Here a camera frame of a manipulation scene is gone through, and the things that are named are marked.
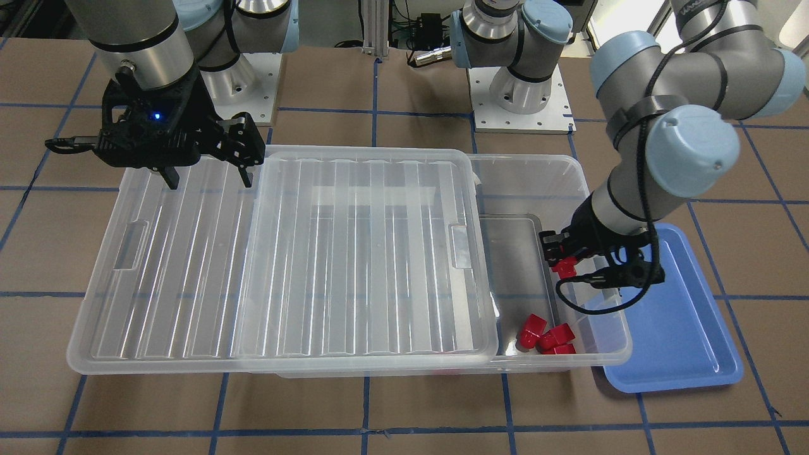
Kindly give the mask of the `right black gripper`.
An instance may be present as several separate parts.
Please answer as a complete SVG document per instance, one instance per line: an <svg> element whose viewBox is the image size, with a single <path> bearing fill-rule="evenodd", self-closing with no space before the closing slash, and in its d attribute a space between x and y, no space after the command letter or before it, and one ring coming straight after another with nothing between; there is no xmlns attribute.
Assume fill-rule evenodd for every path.
<svg viewBox="0 0 809 455"><path fill-rule="evenodd" d="M118 67L104 90L97 135L53 138L46 147L57 154L93 152L112 167L159 170L171 190L179 187L176 167L193 166L208 155L237 167L245 188L253 187L265 142L251 115L221 118L196 66L174 83L150 90L137 75L130 61Z"/></svg>

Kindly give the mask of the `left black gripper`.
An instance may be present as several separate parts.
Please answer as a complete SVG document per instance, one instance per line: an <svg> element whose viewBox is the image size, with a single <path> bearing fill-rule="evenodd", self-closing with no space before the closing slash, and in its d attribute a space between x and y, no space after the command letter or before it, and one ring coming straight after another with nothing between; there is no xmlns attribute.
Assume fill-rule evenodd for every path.
<svg viewBox="0 0 809 455"><path fill-rule="evenodd" d="M560 233L553 230L541 231L538 240L543 257L553 272L563 268L560 265L566 257L575 256L579 263L594 256L606 257L607 265L601 270L584 276L557 280L557 283L586 282L593 288L643 288L647 280L651 284L663 283L666 279L660 264L654 270L655 262L647 261L642 248L652 243L647 230L634 231L623 235L605 227L595 216L592 202L584 202L575 211L571 224Z"/></svg>

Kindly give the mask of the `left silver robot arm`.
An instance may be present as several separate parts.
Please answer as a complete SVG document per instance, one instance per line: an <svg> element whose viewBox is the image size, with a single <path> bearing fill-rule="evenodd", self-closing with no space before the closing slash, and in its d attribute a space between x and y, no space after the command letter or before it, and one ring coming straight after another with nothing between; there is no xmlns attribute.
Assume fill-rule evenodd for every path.
<svg viewBox="0 0 809 455"><path fill-rule="evenodd" d="M602 44L590 80L619 163L575 211L569 226L540 236L561 284L643 287L660 283L654 222L714 186L739 158L733 120L774 116L803 93L800 57L765 36L752 1L673 1L682 54L662 52L648 32ZM489 97L527 116L552 96L552 76L572 17L554 1L468 1L451 15L460 68L494 67Z"/></svg>

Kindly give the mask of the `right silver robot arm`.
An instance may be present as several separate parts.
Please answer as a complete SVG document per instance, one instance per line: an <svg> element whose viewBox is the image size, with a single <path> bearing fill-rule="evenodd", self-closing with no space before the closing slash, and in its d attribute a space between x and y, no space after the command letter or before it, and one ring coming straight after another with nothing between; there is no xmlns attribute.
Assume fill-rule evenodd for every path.
<svg viewBox="0 0 809 455"><path fill-rule="evenodd" d="M243 102L259 83L249 54L300 45L296 1L69 1L111 78L97 135L53 138L56 154L93 152L118 168L147 168L175 190L177 169L210 156L237 168L245 187L265 160L250 112L226 119L216 106Z"/></svg>

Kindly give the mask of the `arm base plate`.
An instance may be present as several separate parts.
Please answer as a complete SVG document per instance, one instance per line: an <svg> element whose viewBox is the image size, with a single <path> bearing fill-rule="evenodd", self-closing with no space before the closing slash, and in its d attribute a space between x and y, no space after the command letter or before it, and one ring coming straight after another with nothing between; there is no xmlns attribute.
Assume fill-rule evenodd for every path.
<svg viewBox="0 0 809 455"><path fill-rule="evenodd" d="M243 54L228 69L200 74L221 118L247 112L257 126L272 126L282 66L282 54Z"/></svg>
<svg viewBox="0 0 809 455"><path fill-rule="evenodd" d="M506 67L467 70L475 129L488 133L549 133L577 130L559 66L551 78L529 83Z"/></svg>

